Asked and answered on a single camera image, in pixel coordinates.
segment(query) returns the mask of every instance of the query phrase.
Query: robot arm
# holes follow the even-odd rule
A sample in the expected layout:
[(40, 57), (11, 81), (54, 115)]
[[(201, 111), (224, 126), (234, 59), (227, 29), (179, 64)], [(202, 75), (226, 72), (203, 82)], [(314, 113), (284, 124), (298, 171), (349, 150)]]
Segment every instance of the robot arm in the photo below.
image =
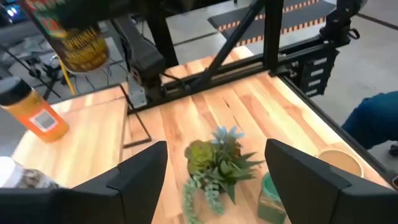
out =
[(337, 45), (349, 42), (348, 34), (351, 31), (351, 17), (357, 15), (368, 0), (337, 0), (336, 8), (326, 16), (326, 25), (320, 34)]

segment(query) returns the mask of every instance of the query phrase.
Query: white bottle cap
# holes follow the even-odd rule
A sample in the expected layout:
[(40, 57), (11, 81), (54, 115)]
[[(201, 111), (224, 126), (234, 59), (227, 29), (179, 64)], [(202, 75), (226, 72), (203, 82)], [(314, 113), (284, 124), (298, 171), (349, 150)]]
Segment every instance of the white bottle cap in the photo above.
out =
[(0, 156), (0, 188), (16, 188), (24, 168), (10, 157)]

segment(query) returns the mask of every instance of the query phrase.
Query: metal bracket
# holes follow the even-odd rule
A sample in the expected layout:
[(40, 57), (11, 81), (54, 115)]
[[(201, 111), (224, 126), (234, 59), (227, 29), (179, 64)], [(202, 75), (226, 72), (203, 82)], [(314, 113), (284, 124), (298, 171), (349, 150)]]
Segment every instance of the metal bracket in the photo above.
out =
[(135, 81), (132, 75), (127, 76), (127, 83), (129, 85), (129, 99), (134, 108), (145, 106), (147, 104), (145, 89)]
[(299, 77), (295, 84), (308, 96), (323, 95), (335, 64), (338, 51), (326, 48), (312, 58), (298, 62)]

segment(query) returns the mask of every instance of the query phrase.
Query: bottle label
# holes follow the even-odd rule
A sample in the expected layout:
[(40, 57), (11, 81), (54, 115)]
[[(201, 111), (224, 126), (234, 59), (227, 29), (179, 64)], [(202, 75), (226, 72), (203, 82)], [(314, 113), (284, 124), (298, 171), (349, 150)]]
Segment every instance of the bottle label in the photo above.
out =
[(31, 117), (30, 122), (32, 122), (42, 132), (50, 131), (58, 123), (46, 109), (42, 109), (39, 113)]
[(69, 72), (92, 72), (107, 63), (108, 46), (97, 23), (72, 29), (62, 27), (59, 20), (67, 3), (73, 4), (66, 0), (19, 0)]

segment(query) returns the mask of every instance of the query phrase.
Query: blue jeans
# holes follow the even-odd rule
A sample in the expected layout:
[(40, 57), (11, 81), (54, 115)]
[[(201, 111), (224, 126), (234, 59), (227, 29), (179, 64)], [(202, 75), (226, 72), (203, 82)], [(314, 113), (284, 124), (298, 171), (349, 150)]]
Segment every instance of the blue jeans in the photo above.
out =
[(365, 98), (342, 128), (365, 149), (398, 141), (398, 91)]

